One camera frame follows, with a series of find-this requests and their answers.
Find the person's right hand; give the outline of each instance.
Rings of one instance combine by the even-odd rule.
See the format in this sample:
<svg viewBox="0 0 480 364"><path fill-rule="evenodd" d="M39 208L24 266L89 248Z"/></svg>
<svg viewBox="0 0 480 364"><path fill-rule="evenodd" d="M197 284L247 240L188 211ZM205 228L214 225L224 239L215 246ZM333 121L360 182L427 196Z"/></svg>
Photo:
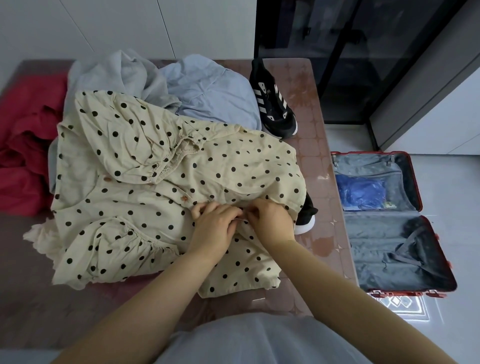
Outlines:
<svg viewBox="0 0 480 364"><path fill-rule="evenodd" d="M283 206L257 198L248 206L246 215L265 248L295 241L292 218Z"/></svg>

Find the person's left hand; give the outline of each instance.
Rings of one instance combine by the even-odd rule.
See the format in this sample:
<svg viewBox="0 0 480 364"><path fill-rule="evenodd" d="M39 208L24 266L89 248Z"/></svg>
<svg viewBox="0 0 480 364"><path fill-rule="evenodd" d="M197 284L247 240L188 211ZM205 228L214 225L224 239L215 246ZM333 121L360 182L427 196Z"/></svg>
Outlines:
<svg viewBox="0 0 480 364"><path fill-rule="evenodd" d="M196 204L192 208L195 231L187 253L200 254L214 265L223 257L230 245L243 211L218 202Z"/></svg>

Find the red clothing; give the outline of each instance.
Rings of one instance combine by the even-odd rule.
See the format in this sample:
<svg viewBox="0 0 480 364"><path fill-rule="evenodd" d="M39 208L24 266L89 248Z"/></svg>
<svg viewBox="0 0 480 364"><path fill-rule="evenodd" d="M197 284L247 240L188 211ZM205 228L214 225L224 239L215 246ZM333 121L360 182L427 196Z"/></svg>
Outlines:
<svg viewBox="0 0 480 364"><path fill-rule="evenodd" d="M26 76L0 99L0 211L32 216L50 207L47 153L66 93L64 73Z"/></svg>

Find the black sneaker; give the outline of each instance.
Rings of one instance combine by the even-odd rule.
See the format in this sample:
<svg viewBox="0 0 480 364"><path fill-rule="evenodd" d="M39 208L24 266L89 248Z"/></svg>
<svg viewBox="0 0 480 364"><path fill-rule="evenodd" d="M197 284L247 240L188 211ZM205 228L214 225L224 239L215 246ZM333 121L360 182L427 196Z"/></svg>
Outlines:
<svg viewBox="0 0 480 364"><path fill-rule="evenodd" d="M250 85L257 97L262 130L280 139L290 138L297 133L295 114L279 92L275 78L264 66L261 58L252 61Z"/></svg>
<svg viewBox="0 0 480 364"><path fill-rule="evenodd" d="M317 208L313 207L313 202L310 196L305 196L305 203L301 208L295 223L294 233L295 235L303 234L313 228L315 225L315 214L318 212Z"/></svg>

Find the tiled floor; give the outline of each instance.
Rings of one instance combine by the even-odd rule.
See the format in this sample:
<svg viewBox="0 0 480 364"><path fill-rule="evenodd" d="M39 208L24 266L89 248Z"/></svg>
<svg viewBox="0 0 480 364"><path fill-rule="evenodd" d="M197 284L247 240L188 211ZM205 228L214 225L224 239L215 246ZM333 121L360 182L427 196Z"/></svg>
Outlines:
<svg viewBox="0 0 480 364"><path fill-rule="evenodd" d="M331 150L371 150L366 130L327 126ZM453 265L457 291L424 297L425 315L409 322L461 364L478 363L480 347L480 157L412 156L423 211Z"/></svg>

